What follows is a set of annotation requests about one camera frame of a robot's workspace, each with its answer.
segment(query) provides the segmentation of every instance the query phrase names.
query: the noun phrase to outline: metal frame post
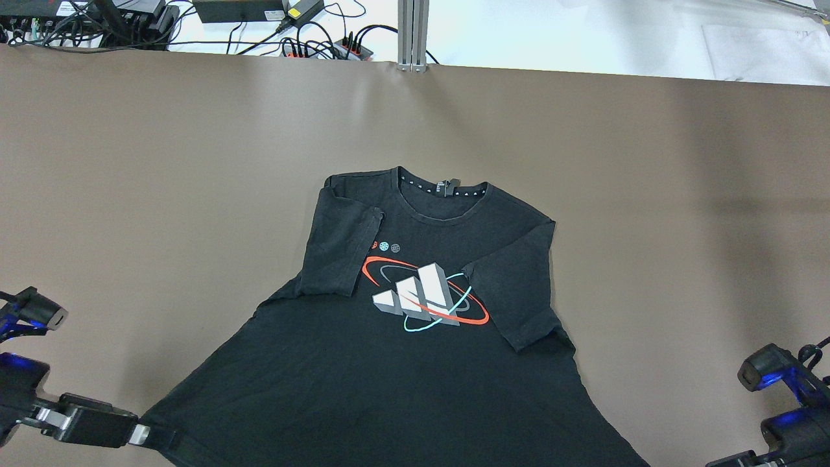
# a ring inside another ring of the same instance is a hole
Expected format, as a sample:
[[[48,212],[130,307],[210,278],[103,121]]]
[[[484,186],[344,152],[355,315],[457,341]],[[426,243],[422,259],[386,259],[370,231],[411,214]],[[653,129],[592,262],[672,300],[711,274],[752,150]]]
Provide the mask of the metal frame post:
[[[427,70],[429,0],[398,0],[398,69]]]

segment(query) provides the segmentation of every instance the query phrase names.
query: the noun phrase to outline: white paper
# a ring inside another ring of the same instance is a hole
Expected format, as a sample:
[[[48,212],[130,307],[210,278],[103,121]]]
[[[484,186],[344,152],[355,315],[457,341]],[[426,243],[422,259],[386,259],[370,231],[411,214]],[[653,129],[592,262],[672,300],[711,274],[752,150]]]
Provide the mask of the white paper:
[[[75,2],[75,5],[77,5],[78,8],[83,8],[86,6],[87,3],[89,2]],[[77,13],[77,10],[75,10],[75,7],[72,6],[72,3],[61,2],[61,5],[57,8],[57,13],[55,14],[55,16],[68,17],[70,15],[74,15],[75,13]]]
[[[830,86],[826,31],[785,31],[706,25],[715,79]]]
[[[267,21],[282,21],[286,19],[286,12],[282,10],[265,10],[264,13]]]

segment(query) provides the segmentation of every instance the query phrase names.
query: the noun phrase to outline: electronic device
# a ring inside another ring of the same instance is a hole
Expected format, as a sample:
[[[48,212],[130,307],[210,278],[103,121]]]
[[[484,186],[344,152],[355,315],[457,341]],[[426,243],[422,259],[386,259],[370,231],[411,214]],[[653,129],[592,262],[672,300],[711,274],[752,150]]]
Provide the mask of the electronic device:
[[[334,43],[334,48],[338,51],[338,58],[344,60],[356,61],[371,61],[374,52],[368,47],[363,47],[355,38],[352,32],[348,36],[343,37],[338,42]]]
[[[288,0],[193,0],[202,22],[282,21]]]
[[[0,42],[167,49],[179,7],[164,0],[0,0]]]
[[[812,372],[828,343],[830,337],[802,347],[798,359],[768,344],[744,360],[738,380],[748,391],[783,380],[801,407],[761,422],[769,453],[748,450],[706,467],[830,467],[830,376],[819,380]]]
[[[65,321],[66,310],[36,288],[12,295],[0,292],[0,342],[22,336],[43,336]],[[13,353],[0,353],[0,446],[19,425],[41,429],[55,440],[80,445],[118,448],[126,444],[150,449],[169,445],[176,432],[139,423],[127,410],[83,396],[44,393],[49,365]]]

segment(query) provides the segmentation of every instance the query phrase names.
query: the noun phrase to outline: neckline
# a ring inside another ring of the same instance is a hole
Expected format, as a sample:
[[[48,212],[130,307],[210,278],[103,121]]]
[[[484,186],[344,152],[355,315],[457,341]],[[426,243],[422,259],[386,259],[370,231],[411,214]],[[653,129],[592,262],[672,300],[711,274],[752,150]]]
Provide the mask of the neckline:
[[[411,184],[420,184],[423,186],[432,186],[434,187],[436,184],[430,182],[429,180],[422,179],[416,175],[413,175],[412,172],[409,170],[404,169],[402,166],[395,167],[389,171],[389,184],[390,189],[392,190],[392,195],[394,198],[398,200],[398,202],[403,207],[403,210],[407,212],[410,216],[416,219],[419,222],[423,222],[425,224],[431,225],[457,225],[462,222],[467,221],[469,218],[473,216],[476,212],[481,210],[481,207],[487,203],[487,201],[492,198],[493,193],[496,191],[496,187],[489,182],[481,182],[477,185],[473,186],[459,186],[456,188],[456,196],[469,196],[473,194],[474,196],[478,195],[481,196],[475,204],[473,204],[464,214],[461,214],[456,217],[448,218],[448,219],[439,219],[430,217],[417,209],[415,209],[409,201],[403,196],[401,192],[401,180],[405,180],[407,182],[412,182]]]

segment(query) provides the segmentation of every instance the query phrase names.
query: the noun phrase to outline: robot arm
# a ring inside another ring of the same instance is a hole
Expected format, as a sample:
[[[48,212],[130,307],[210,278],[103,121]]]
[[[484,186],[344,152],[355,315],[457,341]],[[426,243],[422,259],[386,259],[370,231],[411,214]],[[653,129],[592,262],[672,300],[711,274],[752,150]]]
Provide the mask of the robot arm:
[[[43,336],[66,320],[66,310],[34,287],[17,295],[0,292],[0,298],[8,302],[0,308],[0,342]],[[0,354],[0,446],[19,425],[80,445],[119,448],[129,443],[160,449],[175,441],[174,431],[141,425],[136,414],[106,402],[69,393],[49,396],[42,391],[48,375],[49,365],[42,361]]]
[[[755,455],[750,450],[706,467],[830,466],[830,376],[819,380],[812,372],[822,357],[822,347],[828,343],[830,337],[817,345],[804,346],[798,358],[768,344],[744,360],[738,380],[748,391],[761,391],[783,380],[801,407],[761,422],[769,453]]]

